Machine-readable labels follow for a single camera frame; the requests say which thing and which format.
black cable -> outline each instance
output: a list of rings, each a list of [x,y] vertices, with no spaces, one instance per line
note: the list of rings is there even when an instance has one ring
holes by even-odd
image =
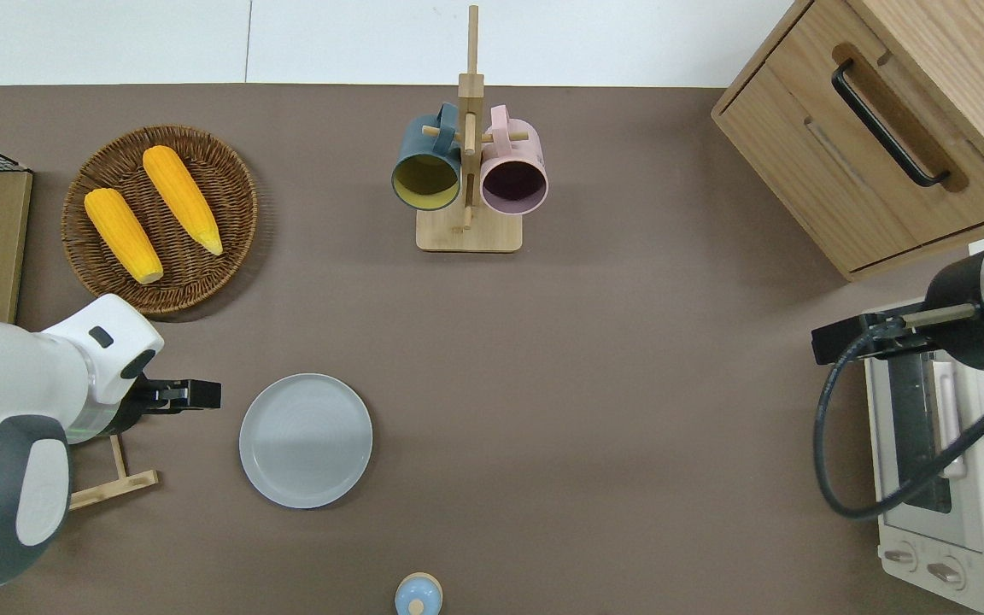
[[[833,395],[833,390],[837,385],[837,378],[840,376],[841,371],[845,369],[845,366],[852,362],[852,359],[856,358],[856,355],[871,340],[891,337],[901,331],[902,328],[905,328],[905,326],[898,320],[888,320],[886,323],[868,328],[864,334],[852,340],[852,343],[845,348],[844,353],[840,355],[840,358],[837,359],[835,365],[830,370],[830,373],[827,375],[827,381],[823,385],[823,393],[819,395],[819,405],[817,405],[815,412],[815,442],[813,443],[813,448],[815,449],[815,476],[819,482],[819,490],[823,492],[823,498],[827,500],[827,503],[835,510],[835,513],[842,515],[844,518],[852,518],[852,520],[856,521],[870,521],[873,518],[879,517],[880,514],[891,510],[892,507],[898,506],[899,503],[905,502],[905,500],[913,497],[918,491],[924,489],[930,480],[936,478],[953,460],[959,458],[959,455],[964,454],[967,448],[973,447],[974,442],[979,441],[984,436],[984,415],[982,415],[974,421],[973,425],[965,429],[958,439],[950,444],[948,448],[944,448],[944,451],[941,451],[929,463],[922,466],[921,470],[915,472],[913,478],[902,483],[893,494],[887,495],[886,498],[867,507],[848,507],[841,500],[837,499],[837,495],[830,486],[830,477],[827,475],[827,462],[825,462],[823,451],[827,407],[830,404],[830,397]]]

wooden stand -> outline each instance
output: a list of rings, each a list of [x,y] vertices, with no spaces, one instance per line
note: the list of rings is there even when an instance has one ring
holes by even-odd
[[[74,491],[71,494],[70,510],[95,505],[95,503],[103,502],[109,498],[115,498],[117,495],[129,494],[134,490],[159,483],[159,480],[157,480],[157,470],[141,471],[139,474],[128,476],[128,470],[124,465],[124,449],[120,445],[120,436],[112,436],[110,440],[113,441],[113,459],[116,462],[116,474],[120,478],[104,485]]]
[[[522,215],[504,215],[481,202],[484,75],[477,73],[477,7],[469,7],[469,65],[458,75],[461,129],[461,193],[448,207],[417,212],[417,246],[426,252],[515,252],[523,248]]]

blue mug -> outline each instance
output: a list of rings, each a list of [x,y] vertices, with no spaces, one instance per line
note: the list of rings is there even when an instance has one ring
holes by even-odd
[[[438,128],[435,137],[423,127]],[[443,102],[438,115],[421,115],[409,122],[394,165],[393,186],[397,197],[421,211],[442,209],[461,191],[461,147],[454,141],[458,108]]]

mug handle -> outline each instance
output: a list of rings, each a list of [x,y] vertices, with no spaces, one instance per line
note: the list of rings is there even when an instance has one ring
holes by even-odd
[[[492,128],[492,149],[496,156],[505,156],[511,153],[511,137],[507,132],[507,122],[511,118],[507,117],[507,105],[496,105],[491,109]]]
[[[435,137],[432,151],[438,155],[447,155],[450,145],[454,144],[454,134],[458,131],[458,108],[450,102],[443,102],[435,121],[438,122],[438,136]]]

corn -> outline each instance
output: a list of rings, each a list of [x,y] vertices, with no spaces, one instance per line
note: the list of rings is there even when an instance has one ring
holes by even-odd
[[[215,217],[177,152],[165,145],[147,148],[143,153],[143,168],[189,237],[211,254],[222,254]]]
[[[85,213],[97,227],[116,260],[140,284],[159,280],[161,261],[132,208],[113,188],[97,188],[85,196]]]

